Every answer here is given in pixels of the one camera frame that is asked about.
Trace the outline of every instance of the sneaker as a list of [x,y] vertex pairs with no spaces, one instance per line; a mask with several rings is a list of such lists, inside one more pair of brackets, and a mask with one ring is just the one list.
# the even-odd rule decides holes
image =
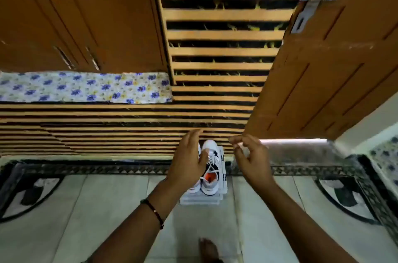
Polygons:
[[[198,143],[198,157],[199,158],[200,158],[201,151],[202,151],[202,149],[201,149],[201,147],[200,147],[200,145]],[[188,193],[193,194],[193,193],[199,192],[199,190],[200,190],[200,181],[201,180],[199,178],[199,180],[195,183],[195,185],[193,187],[189,188]]]
[[206,172],[202,177],[201,190],[203,194],[212,196],[218,191],[220,180],[221,152],[214,140],[206,140],[202,149],[209,149],[209,161],[206,164]]

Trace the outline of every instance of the door handle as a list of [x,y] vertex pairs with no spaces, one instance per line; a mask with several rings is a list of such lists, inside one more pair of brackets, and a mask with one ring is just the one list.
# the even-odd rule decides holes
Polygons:
[[93,62],[94,67],[97,69],[97,71],[100,71],[100,65],[99,65],[96,55],[92,53],[92,51],[90,50],[90,48],[88,46],[86,46],[86,50],[88,51],[88,54],[90,54],[91,61]]
[[54,46],[54,49],[56,51],[58,51],[58,54],[60,55],[62,61],[64,61],[64,63],[67,65],[67,67],[72,70],[72,69],[76,69],[76,66],[73,65],[73,63],[70,61],[70,59],[68,58],[68,56],[64,53],[64,51],[59,48],[58,46]]

